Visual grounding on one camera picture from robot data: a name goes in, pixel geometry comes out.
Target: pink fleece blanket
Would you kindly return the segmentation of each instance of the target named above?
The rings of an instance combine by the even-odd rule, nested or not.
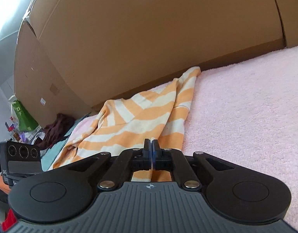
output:
[[[298,230],[298,47],[202,72],[185,123],[183,152],[194,151],[283,181]]]

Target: orange and white striped towel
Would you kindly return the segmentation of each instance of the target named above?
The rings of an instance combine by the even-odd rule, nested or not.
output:
[[[181,150],[184,121],[190,111],[199,67],[187,70],[165,88],[140,92],[125,100],[107,100],[99,114],[91,117],[87,130],[71,134],[50,169],[107,151],[142,148],[145,138],[158,139],[161,148]],[[166,171],[138,171],[133,181],[167,181]]]

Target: red object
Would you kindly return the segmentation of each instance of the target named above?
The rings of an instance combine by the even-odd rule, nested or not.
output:
[[[9,228],[11,228],[13,226],[13,224],[15,224],[17,222],[16,217],[14,216],[12,210],[10,209],[7,215],[7,218],[5,219],[5,221],[1,224],[1,228],[2,230],[5,232],[7,231]]]

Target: plastic bag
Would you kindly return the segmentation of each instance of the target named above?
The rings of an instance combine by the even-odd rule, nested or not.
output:
[[[19,131],[33,131],[37,128],[38,123],[36,120],[29,114],[29,112],[24,108],[22,103],[19,100],[16,100],[11,103],[11,112],[16,115],[16,118],[19,121],[18,130]]]

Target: large cardboard box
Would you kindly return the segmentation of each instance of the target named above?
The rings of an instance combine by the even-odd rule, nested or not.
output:
[[[15,93],[42,125],[105,100],[284,48],[275,0],[32,0]]]

